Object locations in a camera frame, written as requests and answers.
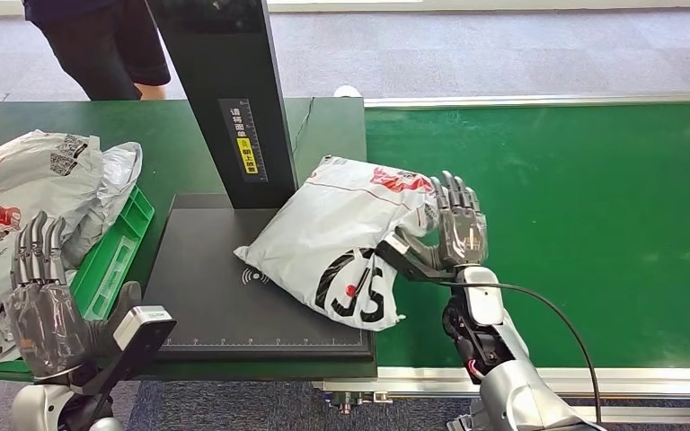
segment gray carpet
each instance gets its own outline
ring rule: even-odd
[[[690,92],[690,11],[276,14],[282,89],[367,97]],[[168,85],[183,98],[177,76]],[[0,19],[0,101],[85,100],[40,32]],[[0,429],[21,387],[0,382]],[[329,409],[307,383],[124,383],[115,410],[131,430],[430,430],[465,400]],[[611,429],[690,427],[611,426]]]
[[[284,94],[690,92],[690,10],[271,17]],[[175,76],[172,98],[183,98]],[[0,19],[0,101],[84,100],[40,31]]]

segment green plastic tray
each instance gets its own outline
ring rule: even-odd
[[[144,193],[134,186],[118,220],[85,256],[70,291],[87,320],[103,319],[110,313],[154,215]],[[30,380],[31,372],[21,359],[2,362],[0,379]]]

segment green table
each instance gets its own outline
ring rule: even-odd
[[[298,181],[304,181],[322,156],[362,158],[361,99],[315,98],[304,128],[310,99],[286,100],[287,123],[296,147]],[[0,145],[33,129],[96,135],[102,149],[127,141],[141,143],[142,172],[137,185],[155,207],[155,217],[141,243],[127,279],[143,286],[157,252],[173,196],[223,192],[224,187],[197,121],[186,101],[89,101],[0,103]],[[374,363],[157,363],[146,370],[161,379],[321,379],[375,376]],[[3,380],[27,380],[27,374],[0,372]]]
[[[336,136],[329,128],[337,125],[321,137]],[[367,101],[366,125],[370,162],[449,169],[477,190],[490,226],[486,264],[561,306],[588,343],[605,393],[690,395],[690,97]],[[146,280],[173,194],[221,190],[182,101],[0,104],[0,142],[30,128],[144,144],[139,185],[157,216],[131,278]],[[440,327],[447,291],[401,279],[394,291],[408,319],[377,335],[378,377],[351,379],[373,376],[373,365],[316,365],[328,377],[321,387],[476,391]],[[504,295],[544,379],[558,392],[588,393],[578,347],[560,321],[529,298]],[[198,378],[219,367],[155,371]],[[263,365],[255,376],[310,368]]]

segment robotic hand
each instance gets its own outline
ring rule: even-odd
[[[176,322],[163,307],[139,306],[136,282],[120,289],[109,319],[84,320],[61,259],[65,220],[44,229],[48,220],[41,211],[16,234],[13,290],[4,303],[35,379],[13,401],[13,429],[122,431],[110,390],[154,357]]]
[[[481,400],[469,415],[449,422],[448,430],[603,430],[581,418],[538,375],[504,308],[499,280],[482,266],[487,224],[477,197],[461,178],[443,175],[446,186],[431,179],[439,244],[428,247],[398,228],[376,253],[410,280],[451,287],[443,329],[473,383],[480,384]]]

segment white plastic bag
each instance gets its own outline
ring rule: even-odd
[[[234,254],[334,321],[390,328],[403,317],[393,296],[396,272],[374,248],[398,225],[426,233],[436,220],[432,193],[417,173],[327,157]]]
[[[65,218],[67,237],[88,212],[101,181],[96,136],[36,130],[0,146],[0,307],[11,289],[14,232],[44,210]]]
[[[104,174],[96,198],[62,247],[68,268],[80,267],[85,255],[118,219],[141,173],[141,145],[127,142],[114,146],[102,153],[102,161]]]

